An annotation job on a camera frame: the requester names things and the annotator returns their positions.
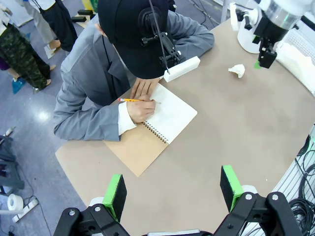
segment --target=spiral notebook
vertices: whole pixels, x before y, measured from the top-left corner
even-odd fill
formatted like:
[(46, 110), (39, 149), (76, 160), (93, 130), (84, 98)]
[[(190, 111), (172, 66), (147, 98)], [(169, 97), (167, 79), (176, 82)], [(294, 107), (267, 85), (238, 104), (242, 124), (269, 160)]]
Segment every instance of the spiral notebook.
[(160, 84), (151, 99), (157, 102), (154, 115), (125, 132), (120, 142), (104, 141), (138, 177), (197, 115), (194, 108)]

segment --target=cap brim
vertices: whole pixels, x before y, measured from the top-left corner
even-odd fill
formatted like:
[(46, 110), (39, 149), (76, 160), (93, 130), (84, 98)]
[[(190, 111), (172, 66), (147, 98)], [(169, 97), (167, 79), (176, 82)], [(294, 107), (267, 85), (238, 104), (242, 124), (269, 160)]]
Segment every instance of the cap brim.
[(154, 79), (164, 74), (165, 66), (159, 60), (162, 56), (159, 41), (141, 48), (128, 48), (116, 43), (115, 48), (128, 70), (136, 77)]

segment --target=black cap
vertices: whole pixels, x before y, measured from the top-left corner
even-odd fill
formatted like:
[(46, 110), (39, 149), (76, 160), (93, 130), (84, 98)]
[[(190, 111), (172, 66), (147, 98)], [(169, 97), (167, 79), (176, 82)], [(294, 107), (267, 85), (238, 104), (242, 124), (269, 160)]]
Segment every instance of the black cap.
[[(167, 32), (168, 0), (151, 0), (161, 32)], [(152, 12), (149, 0), (99, 0), (98, 17), (102, 30), (114, 44), (126, 67), (141, 79), (162, 76), (162, 48), (159, 40), (143, 46), (142, 38), (154, 37), (151, 25), (143, 20)]]

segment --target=camouflage pants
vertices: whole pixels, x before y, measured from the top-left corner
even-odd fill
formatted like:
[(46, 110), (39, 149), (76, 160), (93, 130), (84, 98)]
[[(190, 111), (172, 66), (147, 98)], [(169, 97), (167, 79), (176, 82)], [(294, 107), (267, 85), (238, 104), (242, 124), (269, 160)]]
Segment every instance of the camouflage pants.
[(46, 87), (50, 66), (12, 25), (0, 35), (0, 57), (34, 88)]

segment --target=blue floor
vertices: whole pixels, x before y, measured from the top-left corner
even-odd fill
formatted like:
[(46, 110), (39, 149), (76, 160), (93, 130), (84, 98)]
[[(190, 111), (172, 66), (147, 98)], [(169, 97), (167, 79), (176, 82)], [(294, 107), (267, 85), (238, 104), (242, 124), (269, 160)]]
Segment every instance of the blue floor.
[[(202, 1), (209, 15), (219, 21), (221, 7), (213, 2)], [(77, 10), (83, 8), (81, 0), (65, 0), (64, 4), (71, 16), (76, 15)], [(188, 0), (176, 1), (176, 4), (178, 13), (190, 16), (200, 23), (204, 20), (203, 14), (196, 10)], [(213, 28), (209, 19), (206, 20), (205, 25), (208, 29)], [(75, 24), (75, 28), (78, 34), (83, 30), (77, 24)], [(52, 84), (36, 94), (33, 93), (33, 88), (26, 84), (14, 95), (11, 85), (12, 78), (6, 72), (0, 71), (0, 133), (5, 133), (10, 127), (16, 127), (11, 135), (14, 139), (14, 153), (34, 189), (34, 195), (41, 203), (48, 227), (53, 234), (60, 214), (65, 208), (85, 209), (85, 205), (55, 157), (56, 150), (64, 143), (53, 134), (52, 118), (56, 95), (62, 85), (60, 64), (65, 58), (65, 52), (59, 50), (48, 60), (44, 52), (45, 44), (33, 22), (22, 26), (21, 31), (26, 34), (30, 33), (31, 44), (37, 53), (48, 64), (55, 64), (57, 67), (51, 73)], [(17, 193), (23, 198), (32, 194), (26, 181), (25, 185), (25, 189)], [(0, 196), (0, 202), (3, 203), (2, 209), (7, 209), (6, 201), (7, 197)], [(11, 218), (12, 216), (1, 216), (1, 226), (5, 234), (0, 231), (0, 236), (7, 235), (11, 225), (14, 226), (14, 234), (17, 236), (50, 235), (38, 206), (17, 224), (13, 224)]]

